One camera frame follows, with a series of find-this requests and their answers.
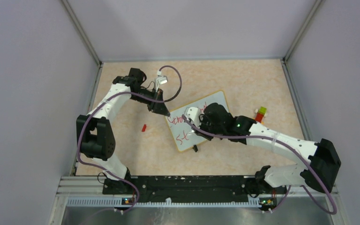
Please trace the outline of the yellow framed whiteboard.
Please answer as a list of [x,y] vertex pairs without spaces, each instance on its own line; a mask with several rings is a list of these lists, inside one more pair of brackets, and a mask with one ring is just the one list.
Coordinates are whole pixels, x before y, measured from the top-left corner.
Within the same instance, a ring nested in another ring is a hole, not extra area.
[[192,128],[186,124],[185,120],[182,118],[182,115],[186,113],[186,110],[189,107],[198,108],[199,112],[203,113],[206,107],[211,103],[223,105],[224,108],[229,111],[225,93],[224,91],[219,90],[170,111],[170,116],[166,117],[166,122],[179,152],[184,152],[193,148],[195,145],[207,141],[207,139],[194,134]]

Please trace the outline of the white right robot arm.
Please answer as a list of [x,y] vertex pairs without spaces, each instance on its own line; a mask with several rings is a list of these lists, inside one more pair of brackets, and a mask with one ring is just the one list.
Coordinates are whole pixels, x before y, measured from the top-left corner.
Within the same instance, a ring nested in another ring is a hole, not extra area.
[[223,105],[209,104],[204,111],[197,107],[186,109],[186,123],[197,136],[207,140],[228,139],[270,150],[294,163],[287,166],[264,166],[255,174],[256,187],[269,193],[279,186],[308,186],[321,193],[331,193],[341,160],[332,141],[319,142],[294,138],[246,117],[232,116]]

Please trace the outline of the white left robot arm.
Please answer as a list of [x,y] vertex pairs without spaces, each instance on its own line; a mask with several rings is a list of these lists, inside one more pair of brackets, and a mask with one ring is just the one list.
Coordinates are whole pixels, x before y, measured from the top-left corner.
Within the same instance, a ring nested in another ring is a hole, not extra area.
[[102,101],[88,114],[79,115],[76,119],[77,153],[91,158],[91,166],[100,168],[104,174],[114,180],[114,188],[121,194],[130,191],[132,182],[126,178],[128,168],[121,163],[114,154],[116,141],[112,129],[113,120],[121,107],[128,101],[143,103],[147,109],[155,114],[170,116],[170,112],[163,100],[161,84],[168,79],[157,71],[154,87],[148,90],[142,86],[146,74],[131,68],[127,76],[117,76]]

